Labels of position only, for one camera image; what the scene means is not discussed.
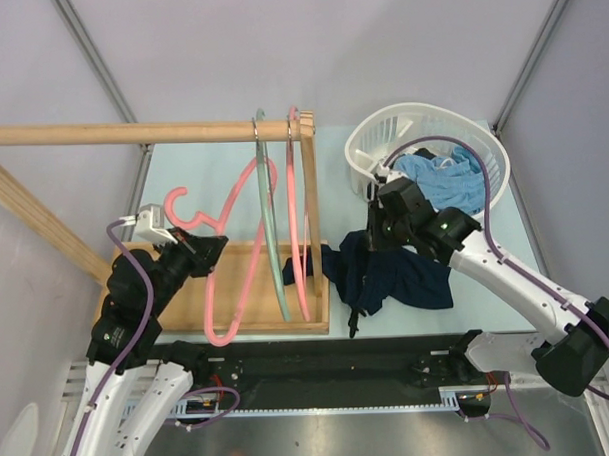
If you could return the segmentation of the light blue shorts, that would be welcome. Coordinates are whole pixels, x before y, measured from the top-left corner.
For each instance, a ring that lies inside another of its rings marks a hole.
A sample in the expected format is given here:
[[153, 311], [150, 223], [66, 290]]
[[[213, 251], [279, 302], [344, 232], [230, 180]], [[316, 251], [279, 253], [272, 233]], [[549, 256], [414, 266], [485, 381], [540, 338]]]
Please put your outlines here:
[[473, 216], [484, 209], [482, 168], [466, 148], [456, 146], [449, 156], [432, 159], [417, 153], [404, 154], [392, 168], [417, 183], [437, 210], [453, 207]]

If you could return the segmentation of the navy blue shorts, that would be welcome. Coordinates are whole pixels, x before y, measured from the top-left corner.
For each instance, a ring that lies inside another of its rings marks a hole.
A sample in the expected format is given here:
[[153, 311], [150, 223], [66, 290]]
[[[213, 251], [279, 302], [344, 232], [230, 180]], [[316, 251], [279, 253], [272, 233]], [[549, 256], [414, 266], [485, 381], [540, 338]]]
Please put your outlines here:
[[359, 318], [378, 313], [388, 297], [430, 311], [454, 306], [448, 267], [404, 248], [371, 251], [362, 230], [347, 233], [337, 250], [323, 244], [321, 257], [323, 274], [349, 307], [349, 337]]

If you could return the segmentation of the pale green hanger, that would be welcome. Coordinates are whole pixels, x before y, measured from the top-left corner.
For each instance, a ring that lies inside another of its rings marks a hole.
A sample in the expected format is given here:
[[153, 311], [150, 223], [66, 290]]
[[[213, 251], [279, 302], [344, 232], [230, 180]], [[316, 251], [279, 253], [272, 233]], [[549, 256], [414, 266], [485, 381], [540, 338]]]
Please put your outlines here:
[[259, 136], [258, 123], [265, 119], [264, 110], [258, 108], [253, 117], [253, 132], [256, 143], [256, 172], [258, 175], [259, 201], [261, 206], [261, 218], [265, 229], [265, 240], [267, 256], [269, 258], [271, 277], [276, 293], [279, 311], [285, 322], [291, 320], [291, 314], [287, 305], [286, 294], [282, 282], [281, 260], [278, 253], [277, 228], [275, 226], [275, 211], [273, 204], [273, 187], [271, 171], [269, 169], [270, 159], [268, 157], [267, 144]]

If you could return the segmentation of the dark grey shorts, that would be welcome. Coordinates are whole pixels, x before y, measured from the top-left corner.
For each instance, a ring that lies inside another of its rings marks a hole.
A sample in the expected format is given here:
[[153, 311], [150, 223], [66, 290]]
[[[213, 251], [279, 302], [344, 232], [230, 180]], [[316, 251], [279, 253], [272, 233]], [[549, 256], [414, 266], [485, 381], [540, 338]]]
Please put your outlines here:
[[426, 148], [419, 148], [417, 149], [414, 153], [414, 156], [416, 157], [420, 157], [426, 160], [433, 160], [436, 157], [435, 153], [430, 152], [428, 149]]

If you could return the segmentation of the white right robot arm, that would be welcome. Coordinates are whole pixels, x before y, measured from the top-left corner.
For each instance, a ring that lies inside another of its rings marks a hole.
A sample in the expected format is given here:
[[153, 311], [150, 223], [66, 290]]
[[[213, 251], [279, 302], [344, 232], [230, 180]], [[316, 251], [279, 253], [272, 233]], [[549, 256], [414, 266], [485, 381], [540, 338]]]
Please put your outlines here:
[[538, 374], [578, 397], [609, 360], [609, 299], [591, 302], [536, 273], [462, 210], [433, 209], [409, 178], [377, 188], [367, 227], [371, 248], [411, 246], [479, 282], [534, 327], [530, 334], [469, 331], [450, 359], [459, 382], [474, 383], [494, 371]]

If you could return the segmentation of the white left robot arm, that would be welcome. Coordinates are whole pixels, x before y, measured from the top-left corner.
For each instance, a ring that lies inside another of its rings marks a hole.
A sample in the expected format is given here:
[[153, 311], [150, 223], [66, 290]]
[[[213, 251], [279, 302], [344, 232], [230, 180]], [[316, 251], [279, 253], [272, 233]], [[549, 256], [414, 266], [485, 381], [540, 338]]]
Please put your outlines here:
[[162, 331], [160, 314], [187, 279], [215, 269], [228, 243], [225, 236], [199, 237], [179, 227], [170, 233], [170, 242], [155, 246], [157, 257], [121, 246], [112, 263], [91, 331], [80, 406], [61, 456], [142, 456], [172, 407], [210, 381], [205, 348], [178, 340], [133, 415], [121, 418]]

